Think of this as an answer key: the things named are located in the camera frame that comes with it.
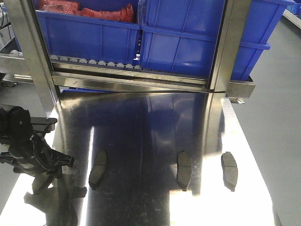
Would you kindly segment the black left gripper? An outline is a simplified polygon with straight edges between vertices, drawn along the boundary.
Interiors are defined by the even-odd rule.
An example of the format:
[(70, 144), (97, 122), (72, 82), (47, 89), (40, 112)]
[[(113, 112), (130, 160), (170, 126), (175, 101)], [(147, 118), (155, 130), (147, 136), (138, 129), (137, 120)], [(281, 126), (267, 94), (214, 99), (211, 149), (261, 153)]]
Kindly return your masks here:
[(13, 172), (34, 177), (32, 191), (40, 194), (62, 176), (62, 167), (72, 167), (74, 158), (52, 149), (45, 135), (55, 129), (56, 118), (32, 117), (20, 106), (0, 107), (0, 162)]

